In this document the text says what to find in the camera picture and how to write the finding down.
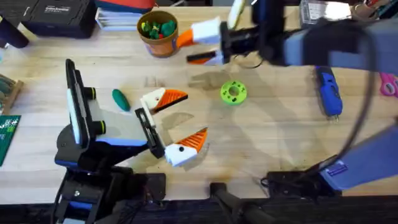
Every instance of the green circuit board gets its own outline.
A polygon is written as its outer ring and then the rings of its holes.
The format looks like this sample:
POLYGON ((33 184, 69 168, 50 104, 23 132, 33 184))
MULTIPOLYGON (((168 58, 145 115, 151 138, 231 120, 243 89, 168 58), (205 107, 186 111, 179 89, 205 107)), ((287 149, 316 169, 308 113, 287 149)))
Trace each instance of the green circuit board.
POLYGON ((0 166, 6 157, 8 147, 17 129, 20 115, 1 115, 0 116, 0 166))

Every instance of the black box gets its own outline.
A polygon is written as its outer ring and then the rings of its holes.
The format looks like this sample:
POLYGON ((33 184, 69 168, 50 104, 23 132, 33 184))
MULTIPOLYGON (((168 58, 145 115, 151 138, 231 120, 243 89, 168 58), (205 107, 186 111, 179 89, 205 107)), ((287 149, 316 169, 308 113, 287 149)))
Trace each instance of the black box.
POLYGON ((95 27, 92 0, 33 0, 22 24, 40 36, 89 38, 95 27))

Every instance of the wooden table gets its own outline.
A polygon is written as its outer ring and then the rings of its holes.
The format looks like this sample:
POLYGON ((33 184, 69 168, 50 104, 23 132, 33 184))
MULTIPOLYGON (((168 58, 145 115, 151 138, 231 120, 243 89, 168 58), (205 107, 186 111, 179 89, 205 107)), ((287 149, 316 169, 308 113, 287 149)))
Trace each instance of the wooden table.
MULTIPOLYGON (((192 22, 218 15, 226 19, 229 10, 162 9, 176 16, 180 32, 192 22)), ((288 29, 299 26, 298 16, 296 7, 287 8, 288 29)), ((249 8, 240 25, 250 26, 249 8)), ((312 67, 264 63, 248 70, 237 63, 222 67, 186 64, 186 55, 211 48, 204 45, 157 59, 148 54, 135 32, 97 30, 89 40, 38 38, 24 32, 30 46, 8 49, 0 64, 0 73, 25 82, 11 111, 22 119, 0 167, 2 204, 49 203, 60 186, 65 168, 55 165, 54 155, 57 136, 69 123, 66 58, 75 61, 86 86, 96 87, 104 110, 120 112, 111 97, 114 88, 121 89, 131 102, 159 87, 189 94, 188 100, 157 114, 155 120, 169 129, 174 140, 208 126, 208 138, 198 157, 173 168, 147 151, 122 163, 137 172, 165 172, 166 199, 207 198, 208 184, 213 181, 227 182, 239 197, 266 197, 259 179, 268 171, 305 169, 341 149, 363 98, 366 72, 334 69, 344 101, 344 112, 334 124, 320 109, 312 67), (220 99, 220 86, 231 79, 241 80, 248 89, 248 98, 239 106, 228 106, 220 99)), ((397 99, 377 92, 360 139, 391 124, 397 114, 397 99)), ((345 195, 396 194, 397 185, 398 178, 393 177, 347 190, 345 195)))

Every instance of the scissors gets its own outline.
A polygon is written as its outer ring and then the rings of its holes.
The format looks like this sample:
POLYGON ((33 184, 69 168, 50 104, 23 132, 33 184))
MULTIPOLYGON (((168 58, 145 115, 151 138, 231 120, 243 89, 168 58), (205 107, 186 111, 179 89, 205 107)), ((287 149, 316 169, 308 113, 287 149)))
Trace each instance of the scissors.
POLYGON ((381 86, 380 92, 384 96, 394 96, 398 98, 398 79, 390 73, 380 73, 381 86))

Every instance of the green 3d printed gear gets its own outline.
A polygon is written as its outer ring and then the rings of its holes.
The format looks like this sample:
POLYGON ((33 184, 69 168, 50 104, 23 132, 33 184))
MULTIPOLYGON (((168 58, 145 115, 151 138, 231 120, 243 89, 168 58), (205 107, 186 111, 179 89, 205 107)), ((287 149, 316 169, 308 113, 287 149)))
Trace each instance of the green 3d printed gear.
POLYGON ((229 105, 241 104, 247 94, 244 84, 236 80, 224 83, 220 90, 221 99, 229 105))

